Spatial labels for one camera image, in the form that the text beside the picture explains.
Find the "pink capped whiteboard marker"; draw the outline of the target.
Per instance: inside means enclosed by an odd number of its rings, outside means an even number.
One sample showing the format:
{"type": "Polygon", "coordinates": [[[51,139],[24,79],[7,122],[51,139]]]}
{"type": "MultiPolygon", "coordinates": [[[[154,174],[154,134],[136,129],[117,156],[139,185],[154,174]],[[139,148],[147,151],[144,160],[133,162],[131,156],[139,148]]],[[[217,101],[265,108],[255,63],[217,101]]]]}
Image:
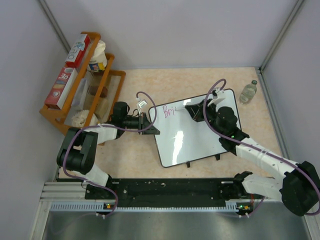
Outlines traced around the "pink capped whiteboard marker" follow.
{"type": "Polygon", "coordinates": [[[179,106],[179,107],[176,107],[175,110],[176,111],[181,111],[181,110],[185,110],[185,106],[179,106]]]}

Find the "white whiteboard black frame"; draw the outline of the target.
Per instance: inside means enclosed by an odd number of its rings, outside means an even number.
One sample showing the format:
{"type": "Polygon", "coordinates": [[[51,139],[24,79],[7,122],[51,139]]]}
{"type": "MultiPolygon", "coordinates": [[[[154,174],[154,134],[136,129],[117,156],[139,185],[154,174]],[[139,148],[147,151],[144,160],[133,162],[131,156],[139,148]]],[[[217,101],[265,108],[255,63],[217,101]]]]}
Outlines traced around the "white whiteboard black frame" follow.
{"type": "Polygon", "coordinates": [[[176,107],[199,103],[205,96],[193,96],[149,109],[150,121],[156,119],[153,126],[160,130],[160,134],[154,137],[164,168],[227,152],[219,142],[220,137],[204,121],[195,122],[186,109],[175,110],[176,107]]]}

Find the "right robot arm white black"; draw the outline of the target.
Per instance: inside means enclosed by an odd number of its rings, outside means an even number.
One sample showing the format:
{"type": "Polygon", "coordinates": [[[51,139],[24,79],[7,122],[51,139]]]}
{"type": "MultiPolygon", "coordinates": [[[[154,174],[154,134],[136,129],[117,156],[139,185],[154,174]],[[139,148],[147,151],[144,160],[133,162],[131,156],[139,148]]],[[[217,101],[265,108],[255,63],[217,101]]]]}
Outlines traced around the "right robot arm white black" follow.
{"type": "Polygon", "coordinates": [[[228,106],[216,108],[201,101],[184,107],[195,122],[205,122],[219,136],[221,146],[240,158],[251,161],[272,177],[245,171],[234,177],[233,192],[239,198],[257,194],[280,201],[297,216],[317,215],[311,209],[320,203],[320,178],[308,161],[298,163],[283,158],[259,145],[237,126],[238,118],[228,106]]]}

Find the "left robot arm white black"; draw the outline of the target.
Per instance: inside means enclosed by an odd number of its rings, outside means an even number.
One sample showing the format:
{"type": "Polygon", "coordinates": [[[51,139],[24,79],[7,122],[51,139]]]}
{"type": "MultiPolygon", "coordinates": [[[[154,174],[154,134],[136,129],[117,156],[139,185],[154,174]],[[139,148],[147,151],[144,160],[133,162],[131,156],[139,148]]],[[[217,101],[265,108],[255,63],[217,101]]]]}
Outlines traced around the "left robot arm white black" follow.
{"type": "Polygon", "coordinates": [[[128,104],[118,101],[106,123],[83,131],[77,127],[69,128],[56,158],[57,165],[75,173],[82,180],[96,184],[97,194],[109,198],[114,187],[108,183],[110,176],[95,164],[97,145],[120,138],[125,130],[142,135],[159,135],[160,131],[152,126],[147,114],[142,112],[146,106],[146,100],[139,101],[136,105],[137,114],[130,115],[128,104]]]}

